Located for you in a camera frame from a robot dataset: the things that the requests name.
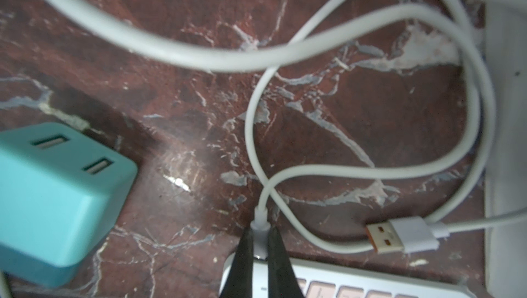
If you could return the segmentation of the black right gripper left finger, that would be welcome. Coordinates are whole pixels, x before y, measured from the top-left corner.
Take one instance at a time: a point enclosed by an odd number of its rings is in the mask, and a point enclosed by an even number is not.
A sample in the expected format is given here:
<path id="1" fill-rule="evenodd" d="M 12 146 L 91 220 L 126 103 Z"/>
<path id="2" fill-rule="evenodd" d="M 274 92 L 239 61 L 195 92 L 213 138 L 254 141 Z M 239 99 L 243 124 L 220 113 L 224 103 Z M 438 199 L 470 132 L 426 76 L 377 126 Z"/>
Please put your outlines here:
<path id="1" fill-rule="evenodd" d="M 247 227 L 237 246 L 221 298 L 252 298 L 253 257 L 254 235 L 251 227 Z"/>

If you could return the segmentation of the teal USB charger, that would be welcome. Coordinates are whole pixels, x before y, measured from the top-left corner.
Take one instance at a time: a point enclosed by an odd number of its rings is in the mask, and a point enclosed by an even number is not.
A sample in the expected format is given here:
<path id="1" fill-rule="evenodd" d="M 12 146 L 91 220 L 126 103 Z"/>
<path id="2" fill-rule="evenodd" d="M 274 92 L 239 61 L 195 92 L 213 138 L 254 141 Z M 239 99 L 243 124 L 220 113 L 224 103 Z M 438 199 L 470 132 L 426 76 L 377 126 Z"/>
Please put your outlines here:
<path id="1" fill-rule="evenodd" d="M 114 227 L 135 162 L 64 125 L 1 133 L 1 270 L 46 287 L 69 282 Z"/>

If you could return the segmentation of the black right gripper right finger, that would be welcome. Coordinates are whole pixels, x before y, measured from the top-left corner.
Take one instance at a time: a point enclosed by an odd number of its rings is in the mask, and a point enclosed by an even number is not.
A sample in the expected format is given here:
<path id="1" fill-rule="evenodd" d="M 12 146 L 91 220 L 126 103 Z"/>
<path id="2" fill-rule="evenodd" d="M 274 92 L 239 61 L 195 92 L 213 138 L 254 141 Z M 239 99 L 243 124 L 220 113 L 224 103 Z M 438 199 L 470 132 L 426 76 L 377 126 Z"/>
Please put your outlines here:
<path id="1" fill-rule="evenodd" d="M 281 234 L 272 227 L 268 235 L 268 297 L 304 298 Z"/>

